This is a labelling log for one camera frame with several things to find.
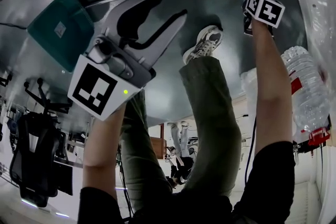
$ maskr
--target shoelace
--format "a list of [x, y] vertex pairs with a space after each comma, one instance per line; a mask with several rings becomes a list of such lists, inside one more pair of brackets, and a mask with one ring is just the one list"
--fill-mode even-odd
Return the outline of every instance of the shoelace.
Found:
[[211, 53], [216, 48], [216, 42], [211, 41], [211, 40], [206, 40], [206, 41], [203, 42], [201, 47], [202, 48], [200, 50], [198, 50], [195, 54], [191, 53], [191, 56], [198, 58], [198, 57], [202, 57], [202, 56], [211, 55]]

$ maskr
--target chair wheel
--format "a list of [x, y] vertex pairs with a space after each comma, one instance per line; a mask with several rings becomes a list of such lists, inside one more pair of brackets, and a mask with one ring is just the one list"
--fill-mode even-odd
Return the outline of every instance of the chair wheel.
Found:
[[41, 86], [43, 84], [43, 79], [42, 78], [38, 78], [37, 79], [37, 84], [39, 84]]

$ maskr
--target person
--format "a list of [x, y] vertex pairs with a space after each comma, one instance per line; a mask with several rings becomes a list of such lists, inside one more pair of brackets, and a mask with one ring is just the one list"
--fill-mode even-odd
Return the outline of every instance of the person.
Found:
[[189, 124], [186, 121], [181, 122], [181, 138], [179, 138], [180, 130], [177, 127], [177, 123], [169, 122], [167, 125], [171, 128], [171, 136], [174, 143], [174, 146], [167, 147], [167, 149], [170, 153], [174, 153], [176, 156], [177, 167], [169, 159], [169, 163], [171, 165], [171, 175], [166, 178], [171, 186], [175, 188], [177, 185], [185, 184], [194, 165], [194, 160], [190, 157], [188, 150], [187, 130]]
[[235, 186], [242, 138], [221, 65], [211, 57], [223, 32], [210, 26], [183, 57], [186, 65], [180, 71], [199, 139], [197, 158], [183, 190], [172, 195], [156, 159], [141, 91], [106, 121], [96, 120], [93, 125], [83, 158], [79, 224], [122, 223], [115, 189], [119, 142], [135, 212], [130, 223], [171, 222], [165, 217], [165, 204], [170, 201], [184, 205], [174, 218], [177, 223], [284, 223], [295, 182], [291, 87], [268, 27], [253, 19], [252, 28], [258, 76], [255, 159], [234, 210], [228, 197]]

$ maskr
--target floor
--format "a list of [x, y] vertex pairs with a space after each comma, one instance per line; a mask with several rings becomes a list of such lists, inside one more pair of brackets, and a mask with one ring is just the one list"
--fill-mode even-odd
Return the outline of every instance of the floor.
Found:
[[[0, 3], [0, 22], [28, 26], [32, 20], [53, 0], [3, 0]], [[94, 0], [81, 0], [83, 4]], [[307, 46], [305, 27], [298, 0], [280, 0], [286, 7], [275, 40], [281, 52], [301, 45]], [[93, 20], [99, 21], [116, 3], [104, 4], [89, 10]], [[146, 86], [146, 103], [149, 125], [175, 121], [192, 114], [191, 107], [179, 77], [183, 66], [182, 54], [193, 46], [198, 32], [209, 24], [221, 24], [225, 37], [216, 51], [220, 59], [233, 98], [242, 95], [239, 75], [255, 66], [251, 38], [243, 34], [241, 0], [164, 0], [153, 10], [148, 21], [140, 28], [145, 40], [173, 13], [188, 9], [184, 28], [173, 40], [165, 54], [154, 66], [157, 77]], [[71, 74], [62, 72], [56, 63], [24, 30], [0, 27], [0, 68], [13, 73], [13, 80], [0, 95], [8, 101], [26, 106], [27, 94], [23, 83], [28, 79], [31, 86], [42, 77], [50, 86], [50, 92], [65, 94]], [[80, 131], [86, 128], [90, 116], [74, 106], [64, 115], [63, 128]]]

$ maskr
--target large water jug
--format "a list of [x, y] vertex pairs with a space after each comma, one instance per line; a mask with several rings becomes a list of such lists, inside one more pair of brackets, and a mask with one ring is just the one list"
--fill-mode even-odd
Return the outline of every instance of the large water jug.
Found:
[[281, 55], [291, 82], [293, 118], [298, 128], [312, 132], [325, 127], [330, 110], [327, 87], [313, 58], [295, 46]]

